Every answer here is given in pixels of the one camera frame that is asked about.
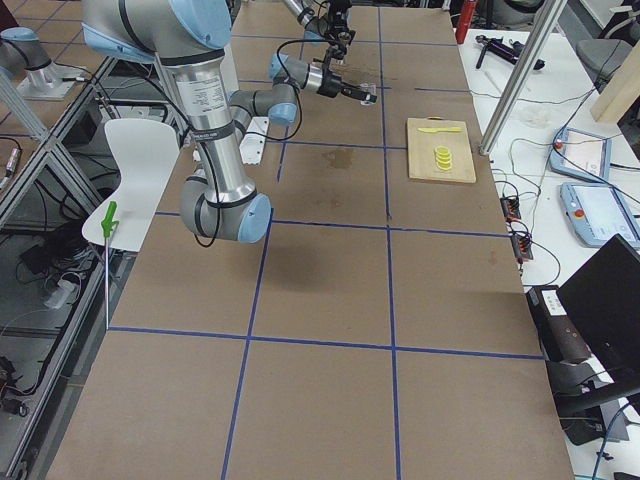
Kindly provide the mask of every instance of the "black cable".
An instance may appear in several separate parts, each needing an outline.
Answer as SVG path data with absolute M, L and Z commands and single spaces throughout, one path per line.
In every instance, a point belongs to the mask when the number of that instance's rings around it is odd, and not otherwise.
M 217 216 L 216 229 L 214 230 L 213 236 L 211 237 L 211 241 L 209 243 L 202 243 L 200 241 L 200 238 L 198 238 L 198 235 L 196 235 L 195 233 L 193 234 L 193 236 L 196 239 L 196 242 L 198 243 L 198 245 L 204 248 L 209 248 L 214 244 L 214 242 L 218 238 L 218 232 L 220 230 L 220 221 L 222 219 L 222 209 L 220 208 L 220 191 L 218 190 L 218 177 L 216 175 L 216 169 L 213 167 L 213 161 L 211 160 L 211 155 L 209 154 L 209 151 L 207 150 L 207 147 L 205 145 L 202 145 L 202 151 L 204 152 L 205 156 L 207 157 L 207 160 L 209 161 L 209 164 L 211 165 L 211 173 L 213 174 L 213 187 L 216 191 L 216 216 Z
M 571 122 L 571 120 L 573 120 L 575 118 L 575 116 L 578 114 L 578 111 L 580 110 L 580 108 L 582 108 L 582 105 L 585 104 L 585 102 L 589 99 L 589 97 L 591 97 L 591 94 L 593 92 L 595 92 L 598 87 L 596 85 L 596 83 L 598 82 L 598 79 L 600 78 L 600 75 L 602 74 L 602 70 L 604 70 L 604 67 L 607 65 L 607 63 L 609 63 L 609 60 L 611 60 L 611 57 L 613 57 L 613 54 L 616 53 L 616 50 L 618 49 L 618 47 L 620 46 L 620 42 L 616 44 L 615 48 L 611 51 L 611 53 L 609 54 L 609 56 L 607 57 L 607 59 L 604 61 L 604 63 L 602 64 L 602 66 L 600 67 L 600 70 L 598 70 L 598 73 L 596 74 L 596 79 L 593 82 L 593 88 L 591 90 L 589 90 L 586 94 L 585 97 L 582 99 L 582 101 L 580 102 L 580 104 L 576 107 L 575 111 L 571 114 L 571 116 L 569 117 L 569 119 L 564 123 L 564 125 L 560 128 L 560 131 L 564 130 L 565 128 L 567 128 L 567 125 L 569 125 L 569 122 Z
M 162 119 L 160 122 L 164 123 L 167 121 L 167 118 L 169 118 L 169 109 L 166 105 L 160 105 L 160 108 L 162 109 Z
M 13 272 L 13 275 L 14 275 L 14 277 L 16 279 L 16 282 L 18 282 L 20 285 L 29 285 L 31 283 L 38 282 L 40 280 L 44 280 L 45 278 L 47 278 L 47 275 L 49 273 L 48 269 L 47 269 L 46 272 L 44 272 L 44 276 L 42 276 L 42 277 L 32 278 L 31 280 L 22 280 L 20 278 L 20 275 L 18 274 L 18 271 L 20 270 L 20 265 L 22 265 L 22 264 L 23 264 L 22 260 L 20 260 L 18 263 L 16 263 L 16 268 L 14 269 L 14 272 Z
M 4 135 L 0 135 L 0 140 L 9 140 L 10 142 L 15 143 L 18 149 L 22 150 L 22 147 L 20 146 L 20 144 L 15 138 L 5 137 Z
M 76 65 L 68 65 L 66 63 L 56 62 L 56 65 L 60 65 L 61 67 L 68 67 L 68 68 L 77 68 L 78 70 L 82 70 L 83 72 L 91 75 L 91 78 L 89 79 L 89 83 L 93 83 L 94 87 L 95 85 L 99 86 L 102 89 L 102 92 L 98 92 L 98 95 L 102 96 L 104 94 L 104 97 L 107 99 L 107 102 L 109 103 L 109 105 L 111 105 L 112 101 L 111 101 L 111 97 L 109 96 L 109 93 L 107 92 L 107 89 L 104 88 L 104 86 L 100 82 L 100 79 L 93 72 L 91 72 L 90 70 L 87 70 L 84 67 L 78 67 Z M 118 113 L 118 109 L 115 109 L 115 112 L 116 112 L 116 115 L 120 117 L 120 113 Z
M 620 192 L 622 195 L 624 195 L 625 197 L 633 200 L 634 202 L 636 202 L 638 205 L 640 205 L 640 200 L 638 200 L 636 197 L 631 196 L 630 194 L 628 194 L 627 192 L 625 192 L 624 190 L 618 188 L 617 186 L 615 186 L 613 183 L 605 180 L 604 178 L 598 176 L 598 175 L 594 175 L 593 173 L 585 170 L 584 168 L 582 168 L 580 165 L 575 164 L 574 162 L 572 162 L 571 160 L 569 160 L 567 157 L 565 157 L 561 152 L 556 150 L 556 153 L 558 153 L 558 155 L 560 155 L 565 161 L 569 162 L 571 165 L 573 165 L 574 167 L 578 168 L 579 170 L 583 171 L 584 173 L 587 173 L 589 175 L 591 175 L 592 177 L 596 178 L 599 182 L 604 183 L 605 185 L 609 185 L 611 188 L 613 188 L 614 190 L 616 190 L 617 192 Z
M 120 175 L 120 172 L 116 170 L 115 172 L 100 173 L 98 175 L 94 175 L 93 177 L 89 177 L 89 180 L 93 182 L 94 180 L 98 180 L 99 178 L 109 177 L 111 175 Z
M 49 229 L 49 220 L 48 220 L 48 213 L 47 213 L 47 202 L 44 199 L 44 195 L 42 194 L 42 190 L 40 190 L 40 187 L 38 186 L 37 182 L 34 183 L 34 186 L 36 187 L 36 190 L 38 190 L 38 193 L 40 194 L 40 198 L 42 199 L 42 208 L 44 209 L 44 231 L 48 231 Z
M 518 187 L 507 180 L 494 180 L 493 183 L 502 183 L 503 185 L 509 185 L 516 192 L 516 197 L 519 197 Z M 502 195 L 504 196 L 504 187 L 502 187 Z
M 619 163 L 610 163 L 609 166 L 611 168 L 619 168 L 620 170 L 629 170 L 631 172 L 640 172 L 640 168 L 638 168 L 638 167 L 629 167 L 627 165 L 620 165 Z
M 490 93 L 480 93 L 480 92 L 475 92 L 473 90 L 469 90 L 469 93 L 471 93 L 472 95 L 477 95 L 478 97 L 502 98 L 500 95 L 491 95 Z M 585 95 L 591 95 L 591 93 L 593 93 L 593 89 L 590 89 L 588 92 L 585 92 L 582 95 L 578 95 L 577 97 L 571 97 L 565 100 L 553 101 L 553 100 L 532 100 L 529 98 L 518 98 L 516 101 L 526 102 L 526 103 L 537 103 L 542 105 L 562 105 L 563 103 L 571 102 L 573 100 L 578 100 L 584 97 Z
M 111 168 L 111 167 L 107 167 L 104 163 L 98 161 L 96 158 L 92 157 L 91 155 L 87 155 L 86 153 L 82 153 L 82 152 L 69 152 L 72 155 L 80 155 L 81 157 L 86 158 L 87 160 L 95 163 L 96 165 L 104 168 L 106 171 L 109 172 L 117 172 L 118 169 L 117 168 Z
M 299 39 L 299 40 L 287 40 L 286 42 L 283 42 L 282 44 L 280 44 L 280 46 L 276 50 L 276 58 L 278 59 L 278 62 L 280 63 L 280 67 L 282 67 L 282 70 L 284 71 L 285 75 L 287 76 L 287 79 L 291 78 L 291 74 L 289 73 L 289 70 L 287 70 L 287 67 L 284 64 L 284 62 L 282 61 L 282 58 L 280 58 L 280 52 L 282 51 L 282 49 L 284 47 L 286 47 L 286 46 L 293 45 L 293 44 L 296 44 L 296 43 L 318 43 L 318 41 L 319 40 L 317 40 L 317 39 L 303 38 L 303 39 Z M 338 45 L 338 42 L 335 42 L 333 40 L 328 40 L 326 38 L 322 39 L 321 41 L 326 42 L 329 45 Z M 298 131 L 300 130 L 300 127 L 302 126 L 302 104 L 300 103 L 300 97 L 298 95 L 298 86 L 297 85 L 293 85 L 293 93 L 296 96 L 296 103 L 298 104 L 299 117 L 298 117 L 298 125 L 296 126 L 295 130 L 293 131 L 293 133 L 291 135 L 287 135 L 286 137 L 283 137 L 283 138 L 270 137 L 269 135 L 264 135 L 264 134 L 258 133 L 258 132 L 247 132 L 247 135 L 257 135 L 259 137 L 266 138 L 267 140 L 273 140 L 273 141 L 276 141 L 276 142 L 284 142 L 284 141 L 287 141 L 287 140 L 290 140 L 291 138 L 293 138 L 298 133 Z
M 598 476 L 598 467 L 600 466 L 600 461 L 602 460 L 604 454 L 604 447 L 607 445 L 607 441 L 609 440 L 609 435 L 611 435 L 611 430 L 613 430 L 613 424 L 618 419 L 622 412 L 624 412 L 628 407 L 634 405 L 635 402 L 629 402 L 618 409 L 615 415 L 611 418 L 609 425 L 607 425 L 607 429 L 605 430 L 604 438 L 602 439 L 602 445 L 600 445 L 600 450 L 598 451 L 598 456 L 596 458 L 596 464 L 593 467 L 593 475 L 591 475 L 591 480 L 596 480 Z
M 547 285 L 552 285 L 556 280 L 558 280 L 558 278 L 560 277 L 560 274 L 562 273 L 562 264 L 560 263 L 560 260 L 558 259 L 558 257 L 547 247 L 544 247 L 540 245 L 538 242 L 534 242 L 533 240 L 531 240 L 531 243 L 533 245 L 540 247 L 541 249 L 543 249 L 545 252 L 547 252 L 549 255 L 553 257 L 553 259 L 556 261 L 556 264 L 558 265 L 558 273 L 556 273 L 556 276 L 553 277 L 553 280 L 551 280 L 550 282 L 536 284 L 536 285 L 523 285 L 523 287 L 546 287 Z
M 60 206 L 64 206 L 66 207 L 73 215 L 75 215 L 77 218 L 82 218 L 82 215 L 79 214 L 78 212 L 76 212 L 75 210 L 73 210 L 71 207 L 69 207 L 68 205 L 65 205 L 65 199 L 66 198 L 71 198 L 71 200 L 73 200 L 76 205 L 78 205 L 78 207 L 82 208 L 78 202 L 75 201 L 75 199 L 73 197 L 71 197 L 70 195 L 65 195 L 62 199 L 57 198 L 53 193 L 51 193 L 51 191 L 44 186 L 44 184 L 40 181 L 40 180 L 36 180 L 34 182 L 38 187 L 42 188 L 42 190 L 44 190 L 44 192 L 54 201 L 56 202 L 58 205 Z
M 180 115 L 180 117 L 182 117 L 182 119 L 185 121 L 185 123 L 187 124 L 188 129 L 193 130 L 193 125 L 191 124 L 191 122 L 189 121 L 189 118 L 185 115 L 185 113 L 180 110 L 180 108 L 169 98 L 169 96 L 164 92 L 164 90 L 162 90 L 158 85 L 156 85 L 155 82 L 153 82 L 151 79 L 147 78 L 146 76 L 144 76 L 141 72 L 139 72 L 131 63 L 129 62 L 125 62 L 123 61 L 122 63 L 125 64 L 125 66 L 131 70 L 135 75 L 137 75 L 138 77 L 140 77 L 142 80 L 144 80 L 145 82 L 147 82 L 155 91 L 157 91 L 160 95 L 162 95 L 162 97 L 167 101 L 167 103 L 169 105 L 171 105 L 173 107 L 173 109 L 176 111 L 176 113 L 178 115 Z

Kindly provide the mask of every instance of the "robot label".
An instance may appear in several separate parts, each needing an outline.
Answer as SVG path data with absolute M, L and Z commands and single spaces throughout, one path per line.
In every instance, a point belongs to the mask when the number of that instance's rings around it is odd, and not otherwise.
M 206 80 L 176 82 L 187 115 L 206 115 L 227 107 L 220 76 Z

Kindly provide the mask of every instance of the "blue tape line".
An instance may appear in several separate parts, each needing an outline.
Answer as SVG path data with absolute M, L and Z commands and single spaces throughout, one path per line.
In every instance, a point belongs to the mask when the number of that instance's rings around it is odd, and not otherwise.
M 286 140 L 285 142 L 271 141 L 268 143 L 289 143 L 291 145 L 311 145 L 316 147 L 376 148 L 378 150 L 385 148 L 384 145 L 358 145 L 353 143 L 307 142 L 304 140 Z
M 396 457 L 396 480 L 402 480 L 402 450 L 400 448 L 400 401 L 398 399 L 398 355 L 396 353 L 396 319 L 395 303 L 393 294 L 393 255 L 391 248 L 391 230 L 389 228 L 389 218 L 391 217 L 390 193 L 389 193 L 389 163 L 387 158 L 387 117 L 384 108 L 384 74 L 383 74 L 383 51 L 382 51 L 382 13 L 378 8 L 378 40 L 380 52 L 380 109 L 382 111 L 382 144 L 384 145 L 384 199 L 387 215 L 387 278 L 389 281 L 389 330 L 391 334 L 391 376 L 393 386 L 393 428 Z
M 123 327 L 109 325 L 110 332 L 131 332 L 131 333 L 154 333 L 156 335 L 176 335 L 180 337 L 208 337 L 223 338 L 226 340 L 245 340 L 246 335 L 236 335 L 233 333 L 215 333 L 215 332 L 198 332 L 193 330 L 169 330 L 161 328 L 141 328 L 141 327 Z
M 448 88 L 419 88 L 416 87 L 414 90 L 419 92 L 448 92 L 448 93 L 471 93 L 469 90 L 458 90 L 458 89 L 448 89 Z
M 142 328 L 142 327 L 127 327 L 127 326 L 114 326 L 109 325 L 109 331 L 114 332 L 129 332 L 129 333 L 149 333 L 154 335 L 175 335 L 177 337 L 204 337 L 204 338 L 220 338 L 223 340 L 251 340 L 252 342 L 265 342 L 265 343 L 289 343 L 296 345 L 317 345 L 324 347 L 342 347 L 342 348 L 358 348 L 365 350 L 387 350 L 392 351 L 394 347 L 391 345 L 377 345 L 373 343 L 352 343 L 352 342 L 337 342 L 331 340 L 310 340 L 304 338 L 282 338 L 282 337 L 267 337 L 267 336 L 247 336 L 233 333 L 217 333 L 217 332 L 199 332 L 194 330 L 171 330 L 162 328 Z M 526 355 L 518 353 L 500 353 L 500 352 L 478 352 L 473 350 L 451 350 L 451 349 L 439 349 L 439 348 L 427 348 L 427 347 L 403 347 L 396 345 L 396 351 L 400 352 L 412 352 L 412 353 L 429 353 L 435 355 L 457 355 L 464 357 L 494 357 L 494 358 L 510 358 L 510 359 L 524 359 L 524 360 L 543 360 L 542 356 L 538 355 Z
M 14 12 L 17 12 L 18 10 L 20 10 L 20 9 L 24 6 L 24 4 L 25 4 L 25 3 L 27 3 L 28 1 L 29 1 L 29 0 L 24 0 L 20 5 L 18 5 L 16 8 L 14 8 L 14 9 L 13 9 L 13 11 L 11 12 L 11 14 L 12 14 L 13 16 L 15 16 L 15 15 L 16 15 L 16 13 L 14 13 Z
M 294 345 L 315 345 L 321 347 L 360 348 L 366 350 L 391 350 L 391 347 L 388 345 L 376 345 L 373 343 L 334 342 L 330 340 L 305 340 L 299 338 L 253 336 L 251 337 L 251 341 L 268 343 L 289 343 Z
M 389 325 L 391 331 L 391 373 L 393 381 L 393 424 L 396 446 L 396 478 L 402 479 L 402 449 L 400 448 L 400 400 L 398 399 L 398 355 L 396 346 L 396 315 L 393 293 L 393 254 L 391 230 L 387 228 L 387 275 L 389 279 Z
M 457 355 L 462 357 L 509 358 L 513 360 L 544 360 L 542 355 L 520 353 L 477 352 L 473 350 L 449 350 L 442 348 L 396 347 L 399 352 L 432 353 L 437 355 Z
M 240 376 L 238 378 L 238 387 L 236 388 L 236 398 L 233 402 L 233 413 L 231 415 L 231 425 L 229 426 L 229 436 L 227 437 L 227 448 L 224 453 L 224 463 L 222 464 L 222 473 L 220 474 L 221 480 L 225 480 L 227 477 L 227 469 L 229 467 L 229 456 L 231 455 L 231 446 L 233 444 L 233 434 L 236 428 L 236 420 L 238 418 L 238 409 L 240 407 L 240 396 L 242 395 L 242 386 L 244 383 L 244 374 L 247 369 L 247 359 L 249 358 L 249 347 L 251 345 L 251 334 L 253 333 L 253 324 L 256 318 L 256 310 L 258 308 L 258 299 L 260 297 L 260 287 L 262 285 L 262 278 L 264 274 L 264 265 L 267 260 L 267 250 L 269 248 L 269 238 L 271 236 L 271 219 L 273 218 L 273 209 L 271 209 L 271 218 L 269 219 L 269 226 L 267 227 L 267 233 L 264 238 L 264 245 L 262 247 L 262 258 L 260 259 L 260 268 L 258 270 L 258 279 L 256 281 L 256 290 L 253 295 L 253 305 L 251 307 L 251 318 L 249 320 L 249 328 L 247 329 L 247 338 L 244 344 L 244 353 L 242 354 L 242 365 L 240 367 Z
M 349 225 L 343 223 L 329 223 L 329 222 L 303 222 L 297 220 L 273 220 L 273 223 L 279 223 L 282 225 L 307 225 L 311 227 L 332 227 L 332 228 L 355 228 L 362 230 L 386 230 L 387 227 L 375 226 L 375 225 Z
M 509 238 L 509 235 L 506 233 L 486 233 L 486 232 L 458 232 L 455 230 L 435 230 L 428 229 L 426 230 L 429 233 L 438 233 L 444 235 L 462 235 L 468 237 L 494 237 L 494 238 Z
M 179 217 L 179 213 L 175 212 L 156 212 L 158 216 Z M 387 230 L 392 232 L 422 232 L 433 233 L 436 235 L 459 235 L 466 237 L 489 237 L 489 238 L 509 238 L 506 233 L 486 233 L 486 232 L 460 232 L 457 230 L 436 230 L 433 228 L 409 228 L 409 227 L 387 227 L 381 225 L 355 225 L 349 223 L 332 223 L 332 222 L 306 222 L 303 220 L 280 220 L 272 219 L 271 223 L 281 225 L 304 225 L 309 227 L 331 227 L 331 228 L 353 228 L 359 230 Z

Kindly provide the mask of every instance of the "white table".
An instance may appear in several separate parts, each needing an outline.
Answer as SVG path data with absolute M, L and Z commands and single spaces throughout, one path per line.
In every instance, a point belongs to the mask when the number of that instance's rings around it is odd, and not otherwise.
M 528 33 L 469 30 L 466 42 L 460 46 L 460 56 L 469 87 L 472 92 L 475 92 L 476 115 L 481 129 L 484 131 L 498 100 L 478 94 L 500 95 L 511 75 L 513 66 L 497 56 L 487 53 L 481 69 L 477 70 L 475 65 L 481 45 L 476 43 L 476 35 L 504 36 L 505 43 L 509 40 L 525 43 Z M 551 35 L 541 58 L 546 61 L 546 66 L 530 75 L 521 93 L 521 98 L 558 102 L 584 94 L 592 88 L 592 83 L 569 42 L 561 35 Z M 592 93 L 569 126 L 604 137 L 619 134 L 620 129 L 617 125 L 598 124 L 591 117 L 589 109 L 597 98 L 598 93 Z M 493 168 L 496 169 L 494 171 L 495 179 L 513 183 L 521 193 L 535 190 L 534 185 L 513 174 L 508 154 L 509 146 L 515 138 L 526 138 L 534 142 L 549 144 L 579 104 L 580 99 L 558 105 L 517 102 L 508 124 L 501 132 L 490 155 Z M 640 163 L 624 137 L 618 136 L 612 140 L 612 143 L 612 162 L 640 167 Z M 545 172 L 547 153 L 547 147 L 527 142 L 516 142 L 513 148 L 513 159 L 516 172 L 541 187 L 542 194 L 538 200 L 535 214 L 535 200 L 534 196 L 530 194 L 521 199 L 520 210 L 524 223 L 529 227 L 534 225 L 534 241 L 548 248 L 558 257 L 562 269 L 554 283 L 561 285 L 597 250 L 587 248 L 580 243 L 566 218 L 560 200 L 560 185 L 576 179 L 551 171 Z M 640 197 L 640 172 L 611 169 L 609 181 L 636 198 Z M 503 186 L 504 184 L 497 184 L 498 192 L 502 192 Z M 512 188 L 507 185 L 505 193 L 512 194 Z M 628 205 L 633 213 L 640 212 L 640 205 L 631 200 L 628 200 Z M 543 284 L 551 281 L 558 271 L 556 261 L 536 245 L 533 246 L 533 255 L 534 261 L 524 265 L 523 284 Z M 596 371 L 600 371 L 598 366 L 594 366 L 594 368 Z M 630 412 L 630 409 L 627 409 L 625 414 L 633 421 L 638 421 L 637 415 L 635 412 Z M 599 478 L 613 478 L 613 472 L 616 471 L 640 475 L 640 427 L 629 426 L 628 432 L 629 442 L 607 444 L 605 451 L 615 458 L 611 461 L 603 460 L 600 463 Z M 596 460 L 595 453 L 599 447 L 600 440 L 580 447 L 567 441 L 569 455 L 577 475 L 591 476 Z

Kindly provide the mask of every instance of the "black stand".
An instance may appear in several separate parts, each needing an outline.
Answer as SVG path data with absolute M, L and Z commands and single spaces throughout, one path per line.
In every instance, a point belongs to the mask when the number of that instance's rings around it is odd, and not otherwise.
M 571 443 L 582 445 L 602 438 L 609 422 L 620 408 L 616 399 L 624 396 L 609 396 L 608 390 L 620 385 L 616 385 L 616 383 L 604 384 L 594 379 L 592 375 L 595 372 L 586 363 L 573 366 L 547 362 L 546 365 L 551 390 L 556 399 L 558 415 L 561 417 L 560 424 Z M 580 382 L 589 385 L 592 390 L 583 393 Z M 584 402 L 585 399 L 594 395 L 602 397 L 598 400 L 599 404 L 590 405 L 592 402 Z M 612 441 L 629 439 L 623 421 L 619 420 L 612 426 L 609 439 Z

